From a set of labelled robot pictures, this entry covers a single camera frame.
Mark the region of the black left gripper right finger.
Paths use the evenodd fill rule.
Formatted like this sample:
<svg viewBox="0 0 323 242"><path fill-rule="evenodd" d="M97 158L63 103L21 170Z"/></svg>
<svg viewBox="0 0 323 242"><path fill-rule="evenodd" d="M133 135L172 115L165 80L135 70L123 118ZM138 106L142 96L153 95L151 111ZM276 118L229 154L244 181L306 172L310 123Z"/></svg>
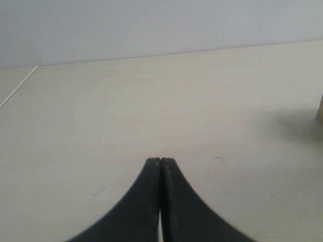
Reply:
<svg viewBox="0 0 323 242"><path fill-rule="evenodd" d="M160 212L164 241L253 241L204 203L173 158L161 159Z"/></svg>

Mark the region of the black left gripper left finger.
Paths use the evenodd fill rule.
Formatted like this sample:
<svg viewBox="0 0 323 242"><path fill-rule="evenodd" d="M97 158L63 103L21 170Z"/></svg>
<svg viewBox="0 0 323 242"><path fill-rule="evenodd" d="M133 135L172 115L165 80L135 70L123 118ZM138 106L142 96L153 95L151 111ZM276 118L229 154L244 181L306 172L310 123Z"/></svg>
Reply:
<svg viewBox="0 0 323 242"><path fill-rule="evenodd" d="M148 158L129 190L70 241L158 241L160 158Z"/></svg>

